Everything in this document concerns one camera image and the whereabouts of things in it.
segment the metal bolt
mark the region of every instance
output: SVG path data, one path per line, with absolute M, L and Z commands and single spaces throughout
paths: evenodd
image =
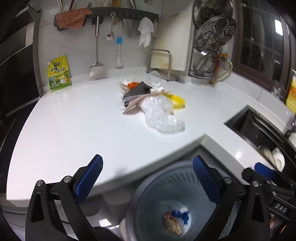
M 232 180 L 230 177 L 226 177 L 226 178 L 224 178 L 224 182 L 229 184 L 229 183 L 232 183 Z
M 253 181 L 253 186 L 254 187 L 259 187 L 259 183 L 257 181 Z
M 71 177 L 70 176 L 66 176 L 64 177 L 64 182 L 68 183 L 69 181 L 71 181 Z
M 39 181 L 36 182 L 36 185 L 40 187 L 42 185 L 42 183 L 43 183 L 43 181 L 39 180 Z

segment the black sink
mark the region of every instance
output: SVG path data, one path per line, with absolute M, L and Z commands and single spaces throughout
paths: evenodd
M 259 145 L 269 150 L 278 147 L 285 157 L 283 173 L 296 180 L 296 151 L 276 127 L 266 118 L 247 106 L 225 123 L 231 130 L 247 141 L 254 149 Z

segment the countertop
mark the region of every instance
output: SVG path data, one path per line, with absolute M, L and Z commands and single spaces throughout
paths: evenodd
M 146 126 L 142 111 L 122 114 L 118 84 L 135 75 L 82 81 L 42 96 L 17 140 L 8 173 L 7 200 L 27 207 L 36 181 L 59 182 L 86 166 L 95 154 L 103 157 L 104 166 L 90 195 L 144 177 L 201 143 L 238 179 L 246 167 L 257 162 L 268 165 L 224 125 L 250 105 L 283 131 L 285 123 L 256 100 L 225 83 L 202 86 L 163 80 L 164 89 L 185 99 L 186 107 L 174 111 L 175 117 L 185 122 L 185 130 L 161 134 Z

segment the cutting board stand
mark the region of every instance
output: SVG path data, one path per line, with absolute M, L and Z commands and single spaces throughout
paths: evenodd
M 154 69 L 151 68 L 151 59 L 153 51 L 167 52 L 169 55 L 168 69 Z M 178 81 L 180 78 L 180 71 L 172 70 L 172 53 L 165 49 L 150 49 L 148 52 L 147 73 L 157 71 L 160 77 L 166 81 Z

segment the yellow dish soap bottle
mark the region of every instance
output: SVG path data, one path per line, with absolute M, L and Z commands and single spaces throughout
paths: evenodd
M 286 99 L 286 106 L 296 114 L 296 71 L 292 69 L 294 75 L 291 81 L 291 87 L 288 93 L 288 97 Z

